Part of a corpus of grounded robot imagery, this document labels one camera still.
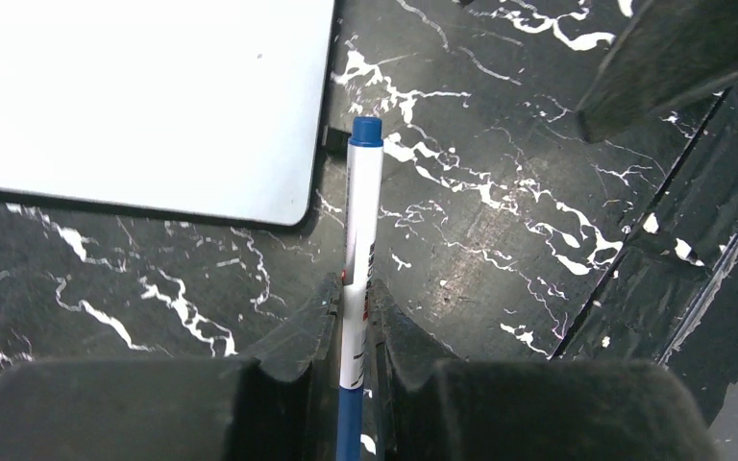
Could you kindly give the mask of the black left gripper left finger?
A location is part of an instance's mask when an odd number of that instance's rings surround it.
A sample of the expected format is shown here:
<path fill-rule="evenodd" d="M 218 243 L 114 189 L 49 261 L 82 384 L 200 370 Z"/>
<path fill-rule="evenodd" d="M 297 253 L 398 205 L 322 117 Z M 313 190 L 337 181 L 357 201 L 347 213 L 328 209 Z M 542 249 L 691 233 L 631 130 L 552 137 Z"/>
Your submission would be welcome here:
<path fill-rule="evenodd" d="M 0 376 L 0 460 L 332 460 L 340 280 L 229 357 L 55 359 Z"/>

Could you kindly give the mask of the black framed whiteboard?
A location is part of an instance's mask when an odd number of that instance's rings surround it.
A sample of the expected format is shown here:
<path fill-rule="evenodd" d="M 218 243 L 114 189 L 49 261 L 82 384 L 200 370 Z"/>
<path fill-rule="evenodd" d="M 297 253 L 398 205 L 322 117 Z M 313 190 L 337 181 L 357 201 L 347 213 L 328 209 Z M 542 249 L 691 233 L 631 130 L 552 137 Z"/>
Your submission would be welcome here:
<path fill-rule="evenodd" d="M 0 192 L 293 226 L 332 1 L 0 1 Z"/>

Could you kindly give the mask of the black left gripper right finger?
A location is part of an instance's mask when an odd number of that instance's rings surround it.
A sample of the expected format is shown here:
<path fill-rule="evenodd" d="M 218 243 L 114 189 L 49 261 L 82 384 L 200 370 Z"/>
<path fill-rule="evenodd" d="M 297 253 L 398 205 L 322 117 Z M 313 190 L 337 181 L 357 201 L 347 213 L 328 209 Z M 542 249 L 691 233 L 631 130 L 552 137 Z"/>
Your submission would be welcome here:
<path fill-rule="evenodd" d="M 469 361 L 369 291 L 380 460 L 716 460 L 687 388 L 644 361 Z"/>

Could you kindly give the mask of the blue white marker pen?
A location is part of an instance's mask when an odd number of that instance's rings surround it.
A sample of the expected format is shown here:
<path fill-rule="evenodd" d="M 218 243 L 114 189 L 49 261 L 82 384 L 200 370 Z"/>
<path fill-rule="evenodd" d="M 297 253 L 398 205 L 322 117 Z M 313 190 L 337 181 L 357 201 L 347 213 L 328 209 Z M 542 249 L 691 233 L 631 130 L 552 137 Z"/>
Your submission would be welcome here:
<path fill-rule="evenodd" d="M 355 118 L 347 144 L 337 460 L 360 458 L 368 291 L 373 276 L 382 165 L 381 120 L 370 116 Z"/>

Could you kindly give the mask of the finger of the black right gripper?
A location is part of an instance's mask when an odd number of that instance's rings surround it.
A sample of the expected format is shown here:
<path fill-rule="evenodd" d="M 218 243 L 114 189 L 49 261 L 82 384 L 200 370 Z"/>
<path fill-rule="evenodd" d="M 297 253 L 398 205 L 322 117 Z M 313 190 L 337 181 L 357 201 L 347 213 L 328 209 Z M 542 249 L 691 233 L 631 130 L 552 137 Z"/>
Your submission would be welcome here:
<path fill-rule="evenodd" d="M 578 103 L 579 132 L 601 142 L 737 83 L 738 1 L 648 1 Z"/>

